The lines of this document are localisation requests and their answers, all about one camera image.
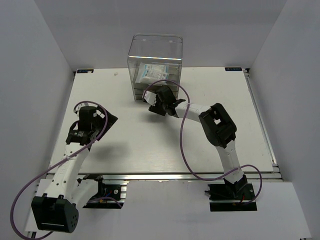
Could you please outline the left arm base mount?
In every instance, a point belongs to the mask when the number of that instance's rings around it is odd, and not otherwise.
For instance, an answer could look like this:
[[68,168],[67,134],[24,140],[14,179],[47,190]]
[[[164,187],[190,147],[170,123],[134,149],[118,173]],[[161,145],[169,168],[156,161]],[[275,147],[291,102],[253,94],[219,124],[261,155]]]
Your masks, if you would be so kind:
[[103,180],[97,194],[90,198],[85,209],[120,209],[126,198],[127,183]]

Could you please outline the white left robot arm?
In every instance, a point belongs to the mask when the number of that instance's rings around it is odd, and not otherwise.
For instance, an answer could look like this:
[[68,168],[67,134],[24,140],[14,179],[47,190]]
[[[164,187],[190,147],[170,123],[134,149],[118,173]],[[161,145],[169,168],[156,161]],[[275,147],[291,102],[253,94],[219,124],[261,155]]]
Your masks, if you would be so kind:
[[39,230],[72,233],[79,209],[91,200],[107,195],[103,176],[88,174],[78,178],[81,166],[94,142],[99,141],[118,118],[101,106],[86,103],[74,108],[78,116],[69,128],[63,159],[42,196],[35,196],[31,209]]

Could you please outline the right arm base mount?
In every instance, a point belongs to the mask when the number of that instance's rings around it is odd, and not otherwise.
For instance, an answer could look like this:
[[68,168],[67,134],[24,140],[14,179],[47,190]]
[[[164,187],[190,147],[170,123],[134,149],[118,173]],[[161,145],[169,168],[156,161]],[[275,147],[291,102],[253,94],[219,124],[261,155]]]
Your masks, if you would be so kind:
[[204,194],[209,198],[211,212],[256,212],[253,185],[248,183],[236,195],[224,184],[209,184]]

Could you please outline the clear smoky makeup organizer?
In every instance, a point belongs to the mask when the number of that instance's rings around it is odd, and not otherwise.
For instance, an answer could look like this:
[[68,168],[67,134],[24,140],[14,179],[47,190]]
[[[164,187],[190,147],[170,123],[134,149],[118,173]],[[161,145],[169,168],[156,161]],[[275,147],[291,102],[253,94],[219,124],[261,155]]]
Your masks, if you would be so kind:
[[183,38],[172,34],[137,33],[127,56],[133,97],[143,100],[146,88],[167,85],[178,97],[183,62]]

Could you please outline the white cotton pad pack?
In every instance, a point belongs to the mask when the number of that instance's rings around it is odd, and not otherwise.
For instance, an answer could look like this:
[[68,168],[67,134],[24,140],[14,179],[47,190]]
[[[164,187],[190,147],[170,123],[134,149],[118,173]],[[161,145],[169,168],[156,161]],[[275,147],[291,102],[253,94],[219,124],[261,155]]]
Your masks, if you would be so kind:
[[162,64],[156,64],[155,67],[156,81],[167,80],[169,77],[169,67]]

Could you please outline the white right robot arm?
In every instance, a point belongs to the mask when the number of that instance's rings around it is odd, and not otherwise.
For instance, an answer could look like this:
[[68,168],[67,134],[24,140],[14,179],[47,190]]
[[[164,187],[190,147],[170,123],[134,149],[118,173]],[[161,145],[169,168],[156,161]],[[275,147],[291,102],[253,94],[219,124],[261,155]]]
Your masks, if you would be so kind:
[[155,92],[146,90],[142,99],[149,104],[148,110],[152,113],[200,123],[207,140],[215,146],[220,157],[226,195],[233,200],[243,195],[248,181],[236,151],[237,127],[222,104],[206,106],[190,103],[189,99],[177,99],[165,85]]

